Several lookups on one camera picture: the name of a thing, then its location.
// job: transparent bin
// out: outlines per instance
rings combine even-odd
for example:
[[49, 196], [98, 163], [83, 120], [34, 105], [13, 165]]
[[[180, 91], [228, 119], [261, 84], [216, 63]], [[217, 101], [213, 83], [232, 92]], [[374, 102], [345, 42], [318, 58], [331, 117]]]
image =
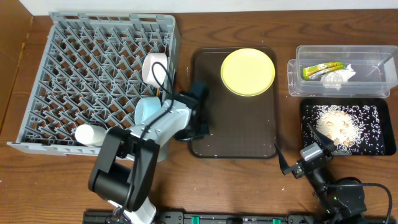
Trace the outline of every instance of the transparent bin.
[[[287, 64], [289, 93], [302, 97], [378, 97], [398, 85], [398, 47], [380, 45], [307, 45], [297, 47], [297, 59]], [[351, 64], [356, 72], [348, 82], [308, 81], [303, 68], [326, 62]]]

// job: gray plastic rack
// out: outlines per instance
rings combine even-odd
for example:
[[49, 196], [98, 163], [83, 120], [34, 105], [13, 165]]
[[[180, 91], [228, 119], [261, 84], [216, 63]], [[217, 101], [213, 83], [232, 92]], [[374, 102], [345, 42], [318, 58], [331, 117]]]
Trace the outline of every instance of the gray plastic rack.
[[[142, 81], [142, 63], [148, 53], [164, 52], [174, 78], [180, 33], [167, 15], [51, 12], [50, 17], [54, 25], [17, 140], [7, 144], [26, 153], [96, 156], [99, 147], [76, 141], [76, 127], [134, 126], [137, 102], [157, 93]], [[170, 90], [167, 80], [165, 88]], [[166, 93], [159, 97], [164, 101]]]

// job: brown tray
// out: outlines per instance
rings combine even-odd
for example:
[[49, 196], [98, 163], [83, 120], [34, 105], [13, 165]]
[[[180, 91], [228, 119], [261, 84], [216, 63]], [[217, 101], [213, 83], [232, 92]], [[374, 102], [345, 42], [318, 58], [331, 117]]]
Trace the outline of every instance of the brown tray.
[[[232, 93], [221, 79], [220, 69], [224, 59], [241, 48], [206, 48], [194, 54], [193, 79], [207, 84], [210, 90], [205, 113], [211, 134], [190, 144], [190, 150], [197, 157], [269, 159], [275, 156], [277, 74], [266, 92], [252, 97]], [[271, 49], [251, 48], [267, 54], [276, 70], [276, 57]]]

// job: wooden table surface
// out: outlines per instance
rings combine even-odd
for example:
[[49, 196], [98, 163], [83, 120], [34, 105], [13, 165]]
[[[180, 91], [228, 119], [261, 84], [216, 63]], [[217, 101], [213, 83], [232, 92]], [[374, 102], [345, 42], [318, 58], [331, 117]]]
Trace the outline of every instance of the wooden table surface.
[[[202, 47], [268, 46], [277, 56], [280, 138], [289, 163], [302, 148], [299, 103], [287, 91], [287, 62], [299, 45], [398, 45], [398, 10], [287, 11], [176, 14], [182, 35], [178, 66], [179, 90], [190, 83], [191, 57]], [[0, 135], [0, 223], [81, 223], [87, 209], [112, 207], [87, 187], [95, 162], [90, 156], [24, 154], [9, 146], [15, 141], [44, 51], [52, 21], [35, 17], [25, 46]], [[387, 98], [398, 139], [398, 89]], [[355, 176], [389, 187], [398, 215], [398, 154], [337, 157], [336, 178]], [[306, 178], [283, 176], [278, 159], [217, 160], [193, 157], [185, 144], [171, 141], [169, 157], [157, 165], [150, 198], [155, 205], [191, 212], [321, 213]], [[387, 195], [365, 188], [366, 215], [384, 216]]]

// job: tray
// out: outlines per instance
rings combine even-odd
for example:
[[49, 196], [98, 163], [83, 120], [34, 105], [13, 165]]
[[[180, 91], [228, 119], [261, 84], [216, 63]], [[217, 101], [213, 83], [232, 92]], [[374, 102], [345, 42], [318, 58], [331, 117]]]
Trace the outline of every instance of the tray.
[[335, 155], [367, 155], [367, 156], [391, 156], [396, 153], [396, 144], [394, 140], [394, 133], [392, 131], [391, 119], [386, 101], [381, 98], [307, 98], [300, 104], [301, 128], [303, 132], [304, 147], [312, 144], [315, 138], [310, 136], [308, 124], [315, 127], [317, 124], [317, 116], [314, 113], [313, 106], [344, 106], [344, 111], [351, 109], [353, 106], [354, 112], [349, 112], [359, 116], [357, 107], [364, 111], [365, 107], [369, 107], [366, 112], [363, 112], [361, 119], [364, 125], [364, 131], [361, 137], [369, 138], [368, 141], [362, 141], [350, 148], [350, 152], [335, 151]]
[[[168, 15], [50, 16], [54, 25], [21, 129], [16, 142], [7, 144], [27, 153], [95, 156], [100, 148], [79, 144], [76, 127], [134, 126], [136, 103], [157, 91], [142, 81], [142, 63], [148, 53], [165, 52], [174, 75], [180, 34]], [[159, 97], [163, 101], [166, 94]]]
[[[275, 65], [276, 57], [267, 47], [251, 47], [267, 54]], [[206, 100], [210, 136], [193, 141], [190, 150], [200, 158], [268, 159], [275, 155], [277, 139], [278, 84], [264, 93], [245, 97], [229, 91], [221, 80], [224, 59], [241, 47], [207, 48], [193, 57], [193, 79], [206, 83], [210, 95]]]

